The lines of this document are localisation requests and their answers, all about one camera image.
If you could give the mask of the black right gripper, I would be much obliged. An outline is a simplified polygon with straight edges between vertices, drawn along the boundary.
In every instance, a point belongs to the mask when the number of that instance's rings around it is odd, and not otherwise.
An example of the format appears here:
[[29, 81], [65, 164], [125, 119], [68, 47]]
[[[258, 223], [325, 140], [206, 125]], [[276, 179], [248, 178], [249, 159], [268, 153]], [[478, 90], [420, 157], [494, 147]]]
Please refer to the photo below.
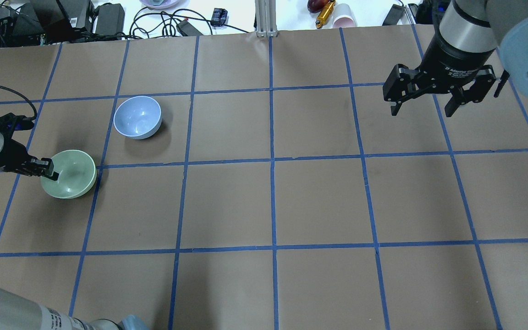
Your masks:
[[463, 51], [434, 35], [417, 69], [398, 63], [385, 80], [383, 98], [390, 114], [398, 115], [402, 103], [422, 94], [452, 94], [444, 109], [448, 118], [460, 106], [482, 102], [496, 81], [493, 66], [486, 64], [491, 54]]

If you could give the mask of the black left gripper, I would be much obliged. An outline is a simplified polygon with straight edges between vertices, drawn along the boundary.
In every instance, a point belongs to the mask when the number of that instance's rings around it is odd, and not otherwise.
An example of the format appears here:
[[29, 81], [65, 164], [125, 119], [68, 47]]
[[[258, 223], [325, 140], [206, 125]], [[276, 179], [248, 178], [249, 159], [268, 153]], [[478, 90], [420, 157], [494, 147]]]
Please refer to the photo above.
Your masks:
[[52, 159], [37, 159], [27, 152], [23, 144], [10, 138], [4, 138], [3, 148], [0, 151], [0, 171], [45, 177], [52, 181], [57, 181], [59, 178]]

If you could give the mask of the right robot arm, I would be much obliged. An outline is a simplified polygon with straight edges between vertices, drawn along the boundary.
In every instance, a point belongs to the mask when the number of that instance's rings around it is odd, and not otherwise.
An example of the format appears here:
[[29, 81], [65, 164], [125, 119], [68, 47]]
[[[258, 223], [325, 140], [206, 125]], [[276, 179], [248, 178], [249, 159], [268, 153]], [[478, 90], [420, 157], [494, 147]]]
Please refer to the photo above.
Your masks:
[[481, 102], [496, 81], [486, 63], [495, 50], [504, 69], [495, 97], [508, 79], [528, 97], [528, 0], [452, 0], [419, 66], [398, 63], [386, 79], [383, 98], [391, 114], [424, 94], [451, 95], [446, 117]]

